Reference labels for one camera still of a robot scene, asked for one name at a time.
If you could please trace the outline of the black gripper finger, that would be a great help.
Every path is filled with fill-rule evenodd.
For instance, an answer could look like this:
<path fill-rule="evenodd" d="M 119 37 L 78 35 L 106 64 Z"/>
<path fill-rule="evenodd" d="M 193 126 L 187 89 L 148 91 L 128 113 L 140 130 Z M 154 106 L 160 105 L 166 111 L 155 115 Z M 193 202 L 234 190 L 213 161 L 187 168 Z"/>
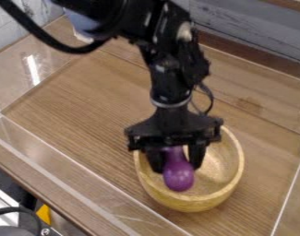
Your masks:
<path fill-rule="evenodd" d="M 206 143 L 202 142 L 199 144 L 190 145 L 187 147 L 189 154 L 189 163 L 193 166 L 193 169 L 197 170 L 203 161 L 205 153 L 206 153 Z"/>
<path fill-rule="evenodd" d="M 163 167 L 166 164 L 164 152 L 155 147 L 146 149 L 146 157 L 150 164 L 150 168 L 155 173 L 163 173 Z"/>

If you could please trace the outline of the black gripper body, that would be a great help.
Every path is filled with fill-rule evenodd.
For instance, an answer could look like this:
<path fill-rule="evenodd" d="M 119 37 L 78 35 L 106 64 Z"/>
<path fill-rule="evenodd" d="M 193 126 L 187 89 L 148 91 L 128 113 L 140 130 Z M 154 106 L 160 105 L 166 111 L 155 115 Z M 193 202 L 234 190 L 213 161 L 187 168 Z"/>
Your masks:
<path fill-rule="evenodd" d="M 175 146 L 209 146 L 221 140 L 223 120 L 186 105 L 156 108 L 143 121 L 124 128 L 130 151 Z"/>

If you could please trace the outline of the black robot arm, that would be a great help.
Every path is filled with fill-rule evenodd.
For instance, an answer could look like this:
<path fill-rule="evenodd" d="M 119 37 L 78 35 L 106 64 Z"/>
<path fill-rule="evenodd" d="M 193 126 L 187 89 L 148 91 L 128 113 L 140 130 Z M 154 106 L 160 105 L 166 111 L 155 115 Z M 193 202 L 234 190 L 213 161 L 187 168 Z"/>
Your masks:
<path fill-rule="evenodd" d="M 206 89 L 210 61 L 198 47 L 187 10 L 170 0 L 51 0 L 74 29 L 95 41 L 119 36 L 138 47 L 150 70 L 150 118 L 124 129 L 131 151 L 146 154 L 151 170 L 166 166 L 167 148 L 189 147 L 189 163 L 201 167 L 206 147 L 221 140 L 223 121 L 190 112 L 194 89 Z"/>

